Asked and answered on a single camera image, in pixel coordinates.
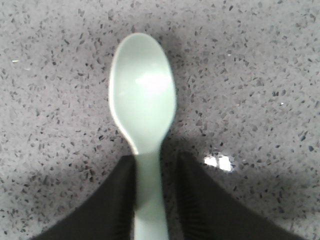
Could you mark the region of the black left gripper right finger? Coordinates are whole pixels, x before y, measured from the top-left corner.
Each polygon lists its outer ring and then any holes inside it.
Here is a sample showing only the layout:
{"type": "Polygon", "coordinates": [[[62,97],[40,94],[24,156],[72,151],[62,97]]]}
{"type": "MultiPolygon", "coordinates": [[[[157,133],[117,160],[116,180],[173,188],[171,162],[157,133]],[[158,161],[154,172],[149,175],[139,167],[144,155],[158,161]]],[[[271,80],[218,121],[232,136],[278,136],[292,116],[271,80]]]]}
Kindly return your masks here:
{"type": "Polygon", "coordinates": [[[177,212],[186,240],[300,240],[243,206],[189,152],[177,155],[177,212]]]}

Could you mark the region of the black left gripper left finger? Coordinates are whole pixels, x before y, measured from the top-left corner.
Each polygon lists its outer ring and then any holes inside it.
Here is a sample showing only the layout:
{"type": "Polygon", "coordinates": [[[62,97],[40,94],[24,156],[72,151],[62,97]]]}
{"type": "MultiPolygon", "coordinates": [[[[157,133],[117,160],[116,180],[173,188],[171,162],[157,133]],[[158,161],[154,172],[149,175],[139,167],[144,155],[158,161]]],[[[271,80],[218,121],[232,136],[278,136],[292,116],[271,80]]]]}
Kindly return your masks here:
{"type": "Polygon", "coordinates": [[[124,155],[80,207],[36,240],[129,240],[136,201],[136,160],[124,155]]]}

